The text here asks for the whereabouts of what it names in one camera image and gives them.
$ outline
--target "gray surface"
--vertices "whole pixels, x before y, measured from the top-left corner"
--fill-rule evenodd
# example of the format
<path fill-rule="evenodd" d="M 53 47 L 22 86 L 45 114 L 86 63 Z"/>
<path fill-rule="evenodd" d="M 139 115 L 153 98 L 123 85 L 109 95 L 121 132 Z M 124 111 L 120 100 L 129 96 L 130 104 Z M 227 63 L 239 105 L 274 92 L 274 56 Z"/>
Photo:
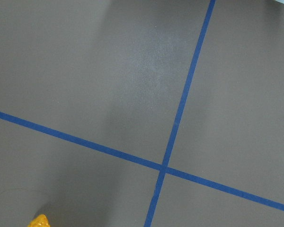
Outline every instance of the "gray surface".
<path fill-rule="evenodd" d="M 158 172 L 0 120 L 0 227 L 143 226 Z"/>
<path fill-rule="evenodd" d="M 284 203 L 284 5 L 216 2 L 169 166 Z"/>
<path fill-rule="evenodd" d="M 0 1 L 0 111 L 161 162 L 209 1 Z"/>
<path fill-rule="evenodd" d="M 276 227 L 284 212 L 167 175 L 154 227 Z"/>

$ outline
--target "yellow object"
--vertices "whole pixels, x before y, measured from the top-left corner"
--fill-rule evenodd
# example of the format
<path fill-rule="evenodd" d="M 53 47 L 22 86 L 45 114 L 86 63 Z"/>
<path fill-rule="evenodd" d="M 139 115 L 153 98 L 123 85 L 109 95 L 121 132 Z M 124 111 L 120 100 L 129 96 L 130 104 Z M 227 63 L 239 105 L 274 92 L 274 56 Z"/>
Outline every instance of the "yellow object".
<path fill-rule="evenodd" d="M 31 221 L 27 227 L 51 227 L 48 223 L 47 217 L 40 214 L 37 218 Z"/>

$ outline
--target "blue line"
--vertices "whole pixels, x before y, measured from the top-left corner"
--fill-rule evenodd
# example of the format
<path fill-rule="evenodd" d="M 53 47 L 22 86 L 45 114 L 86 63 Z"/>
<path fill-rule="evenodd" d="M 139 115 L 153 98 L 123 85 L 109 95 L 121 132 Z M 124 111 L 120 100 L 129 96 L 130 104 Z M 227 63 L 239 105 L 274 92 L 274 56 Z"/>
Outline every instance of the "blue line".
<path fill-rule="evenodd" d="M 278 202 L 275 202 L 275 201 L 272 201 L 272 200 L 268 200 L 268 199 L 265 199 L 263 197 L 253 195 L 253 194 L 250 194 L 248 192 L 244 192 L 244 191 L 241 191 L 241 190 L 238 190 L 238 189 L 235 189 L 235 188 L 231 188 L 231 187 L 228 187 L 226 185 L 201 178 L 199 176 L 191 175 L 191 174 L 188 174 L 188 173 L 185 173 L 185 172 L 173 169 L 173 168 L 169 168 L 169 167 L 166 169 L 166 173 L 173 175 L 173 176 L 177 176 L 177 177 L 186 179 L 186 180 L 189 180 L 189 181 L 192 181 L 192 182 L 195 182 L 195 183 L 205 185 L 207 187 L 211 187 L 211 188 L 220 190 L 222 192 L 226 192 L 226 193 L 229 193 L 229 194 L 232 194 L 232 195 L 239 196 L 239 197 L 244 198 L 246 200 L 251 200 L 251 201 L 261 203 L 263 205 L 284 211 L 284 204 L 281 204 L 281 203 L 278 203 Z"/>
<path fill-rule="evenodd" d="M 179 106 L 178 106 L 177 114 L 176 114 L 176 117 L 175 117 L 174 125 L 172 127 L 170 137 L 169 137 L 169 141 L 168 141 L 168 144 L 167 144 L 167 147 L 166 147 L 165 155 L 164 155 L 164 158 L 163 158 L 162 168 L 161 168 L 159 175 L 158 175 L 155 191 L 154 191 L 154 194 L 153 194 L 153 197 L 151 199 L 151 203 L 150 203 L 150 206 L 149 206 L 149 209 L 148 209 L 148 212 L 147 212 L 144 227 L 150 227 L 151 226 L 151 222 L 152 222 L 152 219 L 153 219 L 153 216 L 154 216 L 154 213 L 155 213 L 155 210 L 156 210 L 156 206 L 157 206 L 157 203 L 158 203 L 158 200 L 159 200 L 160 192 L 161 192 L 161 189 L 162 189 L 162 186 L 163 186 L 166 168 L 169 164 L 171 152 L 172 152 L 173 147 L 174 147 L 177 132 L 178 132 L 179 125 L 180 125 L 180 122 L 181 122 L 181 118 L 182 118 L 182 115 L 183 115 L 184 107 L 185 107 L 185 104 L 186 104 L 188 92 L 189 92 L 190 85 L 191 85 L 192 80 L 193 80 L 195 68 L 196 68 L 196 65 L 197 65 L 197 62 L 198 62 L 199 54 L 200 54 L 201 47 L 202 47 L 202 44 L 203 44 L 203 41 L 204 41 L 204 38 L 205 38 L 206 30 L 208 28 L 210 17 L 211 17 L 212 12 L 213 12 L 214 4 L 215 4 L 215 0 L 211 0 L 210 3 L 209 3 L 209 6 L 208 6 L 207 12 L 206 12 L 206 16 L 205 16 L 202 28 L 201 28 L 201 32 L 200 32 L 200 35 L 199 35 L 197 45 L 195 47 L 194 56 L 193 56 L 191 64 L 190 64 L 187 79 L 186 79 L 186 82 L 185 82 L 185 85 L 184 85 L 184 89 L 183 89 L 182 96 L 181 96 L 181 99 L 180 99 L 180 103 L 179 103 Z"/>
<path fill-rule="evenodd" d="M 97 144 L 97 143 L 94 143 L 94 142 L 91 142 L 91 141 L 88 141 L 88 140 L 84 140 L 84 139 L 81 139 L 79 137 L 75 137 L 75 136 L 66 134 L 64 132 L 60 132 L 60 131 L 57 131 L 57 130 L 54 130 L 54 129 L 51 129 L 51 128 L 47 128 L 47 127 L 42 126 L 40 124 L 29 122 L 29 121 L 23 120 L 21 118 L 17 118 L 15 116 L 12 116 L 12 115 L 9 115 L 9 114 L 3 113 L 3 112 L 0 112 L 0 119 L 6 120 L 8 122 L 12 122 L 12 123 L 15 123 L 15 124 L 36 130 L 36 131 L 43 132 L 45 134 L 60 138 L 62 140 L 69 141 L 71 143 L 76 143 L 76 144 L 79 144 L 79 145 L 87 147 L 87 148 L 91 148 L 91 149 L 94 149 L 94 150 L 97 150 L 97 151 L 100 151 L 100 152 L 103 152 L 103 153 L 106 153 L 106 154 L 109 154 L 109 155 L 112 155 L 112 156 L 115 156 L 115 157 L 119 157 L 121 159 L 125 159 L 125 160 L 128 160 L 128 161 L 140 164 L 142 166 L 146 166 L 146 167 L 156 169 L 156 170 L 161 169 L 161 165 L 158 164 L 158 163 L 155 163 L 155 162 L 152 162 L 152 161 L 149 161 L 149 160 L 146 160 L 144 158 L 140 158 L 140 157 L 137 157 L 137 156 L 134 156 L 134 155 L 130 155 L 130 154 L 121 152 L 119 150 L 115 150 L 115 149 L 112 149 L 112 148 L 109 148 L 109 147 L 105 147 L 103 145 L 100 145 L 100 144 Z"/>

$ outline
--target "blue grid line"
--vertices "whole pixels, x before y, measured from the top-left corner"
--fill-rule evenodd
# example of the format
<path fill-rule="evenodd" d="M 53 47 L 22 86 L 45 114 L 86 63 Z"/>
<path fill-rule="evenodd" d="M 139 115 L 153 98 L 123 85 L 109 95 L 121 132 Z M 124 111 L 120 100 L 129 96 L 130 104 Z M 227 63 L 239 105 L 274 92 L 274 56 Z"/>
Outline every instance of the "blue grid line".
<path fill-rule="evenodd" d="M 33 129 L 33 130 L 36 130 L 36 131 L 40 131 L 40 132 L 43 132 L 45 134 L 60 138 L 62 140 L 66 140 L 66 141 L 69 141 L 69 142 L 72 142 L 72 143 L 76 143 L 76 144 L 79 144 L 81 146 L 91 148 L 91 149 L 94 149 L 94 150 L 97 150 L 97 151 L 100 151 L 100 152 L 103 152 L 103 153 L 106 153 L 106 154 L 109 154 L 109 155 L 112 155 L 112 156 L 115 156 L 115 157 L 119 157 L 119 158 L 122 158 L 122 159 L 125 159 L 125 160 L 128 160 L 128 161 L 140 164 L 142 166 L 147 166 L 149 168 L 156 169 L 156 170 L 161 169 L 161 165 L 158 164 L 158 163 L 146 160 L 146 159 L 141 158 L 141 157 L 130 155 L 130 154 L 121 152 L 119 150 L 115 150 L 115 149 L 112 149 L 112 148 L 109 148 L 109 147 L 105 147 L 103 145 L 100 145 L 100 144 L 97 144 L 97 143 L 94 143 L 94 142 L 91 142 L 91 141 L 88 141 L 88 140 L 84 140 L 84 139 L 81 139 L 79 137 L 75 137 L 75 136 L 66 134 L 66 133 L 61 132 L 61 131 L 57 131 L 57 130 L 54 130 L 54 129 L 51 129 L 51 128 L 47 128 L 47 127 L 42 126 L 40 124 L 29 122 L 29 121 L 23 120 L 21 118 L 18 118 L 18 117 L 15 117 L 15 116 L 3 113 L 3 112 L 0 112 L 0 119 L 6 120 L 8 122 L 12 122 L 12 123 L 15 123 L 15 124 L 18 124 L 18 125 L 22 125 L 24 127 L 27 127 L 27 128 L 30 128 L 30 129 Z"/>
<path fill-rule="evenodd" d="M 281 203 L 278 203 L 278 202 L 275 202 L 275 201 L 272 201 L 272 200 L 268 200 L 268 199 L 265 199 L 263 197 L 253 195 L 253 194 L 250 194 L 248 192 L 244 192 L 244 191 L 241 191 L 241 190 L 238 190 L 238 189 L 235 189 L 235 188 L 231 188 L 229 186 L 226 186 L 226 185 L 214 182 L 214 181 L 210 181 L 210 180 L 201 178 L 199 176 L 188 174 L 188 173 L 185 173 L 185 172 L 173 169 L 173 168 L 169 168 L 169 167 L 166 169 L 166 173 L 173 175 L 173 176 L 180 177 L 182 179 L 186 179 L 186 180 L 195 182 L 195 183 L 199 183 L 201 185 L 204 185 L 204 186 L 207 186 L 207 187 L 210 187 L 210 188 L 217 189 L 217 190 L 222 191 L 222 192 L 226 192 L 228 194 L 239 196 L 239 197 L 244 198 L 246 200 L 251 200 L 251 201 L 261 203 L 263 205 L 284 211 L 284 204 L 281 204 Z"/>
<path fill-rule="evenodd" d="M 208 9 L 207 9 L 207 12 L 206 12 L 206 15 L 205 15 L 205 18 L 204 18 L 204 22 L 203 22 L 203 25 L 202 25 L 202 28 L 201 28 L 201 32 L 200 32 L 200 35 L 199 35 L 199 38 L 198 38 L 198 42 L 197 42 L 197 45 L 195 47 L 194 56 L 192 58 L 192 61 L 191 61 L 190 67 L 189 67 L 189 71 L 188 71 L 188 75 L 187 75 L 187 79 L 186 79 L 186 82 L 185 82 L 185 85 L 184 85 L 184 88 L 183 88 L 183 92 L 182 92 L 182 96 L 181 96 L 180 103 L 179 103 L 179 106 L 178 106 L 174 125 L 172 127 L 170 137 L 169 137 L 169 141 L 168 141 L 168 144 L 167 144 L 167 147 L 166 147 L 165 155 L 164 155 L 164 158 L 163 158 L 163 161 L 162 161 L 162 168 L 159 172 L 158 179 L 157 179 L 157 182 L 156 182 L 155 191 L 154 191 L 154 194 L 153 194 L 153 197 L 151 199 L 151 203 L 150 203 L 147 215 L 146 215 L 144 227 L 150 227 L 151 226 L 151 222 L 152 222 L 153 216 L 155 214 L 155 210 L 156 210 L 157 203 L 158 203 L 158 200 L 159 200 L 160 192 L 161 192 L 163 182 L 164 182 L 166 169 L 167 169 L 167 166 L 169 164 L 171 152 L 172 152 L 173 147 L 174 147 L 177 132 L 178 132 L 179 125 L 180 125 L 180 122 L 181 122 L 181 118 L 182 118 L 182 115 L 183 115 L 183 111 L 184 111 L 184 108 L 185 108 L 187 96 L 188 96 L 189 89 L 190 89 L 190 86 L 191 86 L 191 83 L 192 83 L 192 80 L 193 80 L 195 68 L 196 68 L 198 58 L 199 58 L 199 55 L 200 55 L 200 51 L 201 51 L 201 48 L 202 48 L 202 44 L 203 44 L 203 41 L 204 41 L 204 38 L 205 38 L 206 30 L 207 30 L 208 25 L 209 25 L 210 17 L 211 17 L 212 12 L 213 12 L 214 4 L 215 4 L 215 0 L 211 0 L 209 2 L 209 5 L 208 5 Z"/>
<path fill-rule="evenodd" d="M 133 155 L 129 155 L 127 153 L 117 151 L 115 149 L 105 147 L 103 145 L 99 145 L 99 144 L 96 144 L 94 142 L 87 141 L 87 140 L 84 140 L 84 139 L 81 139 L 81 138 L 78 138 L 78 137 L 75 137 L 75 136 L 71 136 L 69 134 L 66 134 L 66 133 L 63 133 L 63 132 L 60 132 L 60 131 L 57 131 L 57 130 L 54 130 L 54 129 L 50 129 L 50 128 L 47 128 L 45 126 L 26 121 L 26 120 L 23 120 L 21 118 L 18 118 L 18 117 L 15 117 L 15 116 L 3 113 L 3 112 L 0 112 L 0 119 L 14 123 L 14 124 L 24 126 L 26 128 L 29 128 L 29 129 L 33 129 L 33 130 L 48 134 L 48 135 L 53 136 L 53 137 L 60 138 L 62 140 L 69 141 L 71 143 L 75 143 L 75 144 L 78 144 L 78 145 L 81 145 L 81 146 L 84 146 L 84 147 L 87 147 L 87 148 L 91 148 L 91 149 L 94 149 L 94 150 L 97 150 L 97 151 L 100 151 L 100 152 L 103 152 L 103 153 L 106 153 L 106 154 L 109 154 L 109 155 L 112 155 L 112 156 L 115 156 L 115 157 L 119 157 L 121 159 L 125 159 L 125 160 L 128 160 L 128 161 L 140 164 L 142 166 L 149 167 L 151 169 L 160 170 L 161 167 L 162 167 L 161 164 L 151 162 L 149 160 L 146 160 L 146 159 L 143 159 L 143 158 L 140 158 L 140 157 L 136 157 L 136 156 L 133 156 Z M 199 176 L 191 175 L 189 173 L 185 173 L 185 172 L 182 172 L 182 171 L 170 168 L 170 167 L 166 168 L 166 173 L 173 175 L 173 176 L 176 176 L 176 177 L 179 177 L 179 178 L 182 178 L 182 179 L 185 179 L 185 180 L 189 180 L 189 181 L 198 183 L 198 184 L 202 184 L 202 185 L 207 186 L 207 187 L 211 187 L 213 189 L 220 190 L 222 192 L 226 192 L 226 193 L 229 193 L 229 194 L 232 194 L 232 195 L 235 195 L 235 196 L 247 199 L 247 200 L 251 200 L 251 201 L 261 203 L 263 205 L 284 211 L 284 204 L 274 202 L 272 200 L 268 200 L 268 199 L 265 199 L 263 197 L 259 197 L 259 196 L 256 196 L 256 195 L 253 195 L 253 194 L 250 194 L 248 192 L 244 192 L 244 191 L 241 191 L 241 190 L 238 190 L 238 189 L 235 189 L 235 188 L 231 188 L 231 187 L 228 187 L 226 185 L 216 183 L 216 182 L 207 180 L 205 178 L 201 178 Z"/>

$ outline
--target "orange object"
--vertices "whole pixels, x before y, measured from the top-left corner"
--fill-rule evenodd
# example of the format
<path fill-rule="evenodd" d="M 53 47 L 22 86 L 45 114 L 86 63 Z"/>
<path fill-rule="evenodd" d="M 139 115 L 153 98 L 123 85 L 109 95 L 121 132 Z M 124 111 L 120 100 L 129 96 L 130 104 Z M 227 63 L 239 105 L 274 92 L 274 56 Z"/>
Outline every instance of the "orange object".
<path fill-rule="evenodd" d="M 37 218 L 32 220 L 27 227 L 51 227 L 48 223 L 47 217 L 40 214 Z"/>

